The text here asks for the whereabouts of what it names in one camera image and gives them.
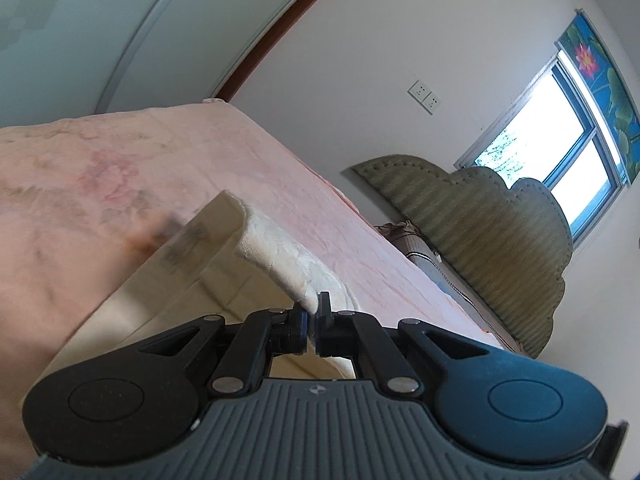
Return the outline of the cream white pants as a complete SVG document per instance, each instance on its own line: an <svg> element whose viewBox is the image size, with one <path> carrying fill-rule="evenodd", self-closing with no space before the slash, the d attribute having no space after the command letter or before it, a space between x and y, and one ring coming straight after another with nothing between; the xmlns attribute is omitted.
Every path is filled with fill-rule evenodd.
<svg viewBox="0 0 640 480"><path fill-rule="evenodd" d="M208 314L229 323L298 302L318 318L359 308L347 285L256 207L219 193L107 297L45 372L100 356Z"/></svg>

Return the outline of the striped pillow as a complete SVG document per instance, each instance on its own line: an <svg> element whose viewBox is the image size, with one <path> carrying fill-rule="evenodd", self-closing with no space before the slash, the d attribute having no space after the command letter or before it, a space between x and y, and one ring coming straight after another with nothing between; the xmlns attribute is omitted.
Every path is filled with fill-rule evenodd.
<svg viewBox="0 0 640 480"><path fill-rule="evenodd" d="M506 330L485 301L423 239L410 221L385 223L375 229L415 264L438 288L449 295L485 332L493 334L506 350L526 356L522 345Z"/></svg>

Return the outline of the pink bed blanket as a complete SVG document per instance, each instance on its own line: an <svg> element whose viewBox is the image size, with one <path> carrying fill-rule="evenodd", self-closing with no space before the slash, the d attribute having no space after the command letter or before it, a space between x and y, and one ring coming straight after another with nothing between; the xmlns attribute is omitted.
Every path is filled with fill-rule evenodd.
<svg viewBox="0 0 640 480"><path fill-rule="evenodd" d="M217 194L256 206L386 325L489 335L334 186L220 101L1 133L1 474L35 454L18 404L85 319Z"/></svg>

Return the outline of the floral lotus curtain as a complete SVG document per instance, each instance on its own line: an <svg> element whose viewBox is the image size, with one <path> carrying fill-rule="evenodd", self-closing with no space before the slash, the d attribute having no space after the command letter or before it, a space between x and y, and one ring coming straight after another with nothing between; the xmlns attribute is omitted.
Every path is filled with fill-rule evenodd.
<svg viewBox="0 0 640 480"><path fill-rule="evenodd" d="M614 58L582 10L556 44L585 84L615 144L617 166L631 184L639 177L639 110Z"/></svg>

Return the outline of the white wall socket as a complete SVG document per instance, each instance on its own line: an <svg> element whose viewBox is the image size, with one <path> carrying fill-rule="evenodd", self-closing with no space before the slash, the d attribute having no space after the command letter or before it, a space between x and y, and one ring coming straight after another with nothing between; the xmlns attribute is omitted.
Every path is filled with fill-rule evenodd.
<svg viewBox="0 0 640 480"><path fill-rule="evenodd" d="M434 115L440 105L440 97L422 80L416 80L408 89L411 96L428 114Z"/></svg>

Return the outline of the window with blue frame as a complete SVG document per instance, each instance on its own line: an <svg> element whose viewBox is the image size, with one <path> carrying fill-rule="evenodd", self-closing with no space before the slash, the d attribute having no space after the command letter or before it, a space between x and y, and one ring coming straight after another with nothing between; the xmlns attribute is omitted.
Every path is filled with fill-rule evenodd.
<svg viewBox="0 0 640 480"><path fill-rule="evenodd" d="M487 167L506 184L531 178L552 193L579 245L628 185L615 144L585 84L559 50L510 110L456 162Z"/></svg>

